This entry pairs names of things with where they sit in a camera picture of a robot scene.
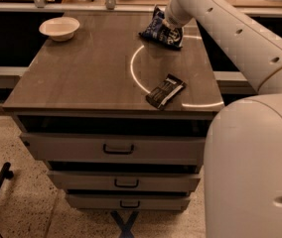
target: table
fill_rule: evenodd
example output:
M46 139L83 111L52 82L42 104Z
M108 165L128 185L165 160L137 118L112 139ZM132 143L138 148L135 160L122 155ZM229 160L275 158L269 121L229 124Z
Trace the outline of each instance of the table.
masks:
M35 160L75 208L184 210L205 135L223 107L195 21L180 51L140 39L152 12L68 12L4 103ZM168 73L187 87L164 111L146 100Z

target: drawer handle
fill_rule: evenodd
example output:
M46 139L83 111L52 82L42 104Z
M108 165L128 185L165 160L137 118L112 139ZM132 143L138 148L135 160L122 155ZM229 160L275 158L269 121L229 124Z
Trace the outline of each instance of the drawer handle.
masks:
M137 205L124 205L122 200L120 200L120 207L124 209L136 209L140 207L140 201L138 201Z
M134 151L134 145L131 145L130 150L123 152L123 151L109 151L107 150L107 145L103 144L103 153L108 155L131 155Z
M115 179L114 180L114 185L117 186L117 187L129 187L129 188L134 188L134 187L137 187L139 185L139 179L135 182L135 184L131 184L131 185L120 185L118 184L118 180Z

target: concrete floor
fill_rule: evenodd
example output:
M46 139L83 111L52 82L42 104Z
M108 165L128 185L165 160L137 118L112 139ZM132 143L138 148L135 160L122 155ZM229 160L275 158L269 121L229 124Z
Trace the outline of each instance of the concrete floor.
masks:
M0 104L0 170L11 163L14 177L0 189L0 233L4 238L204 238L205 212L203 181L192 193L188 209L139 211L124 236L111 210L71 208L65 193L47 178L46 166L34 161L19 139L20 131ZM117 211L126 223L132 211Z

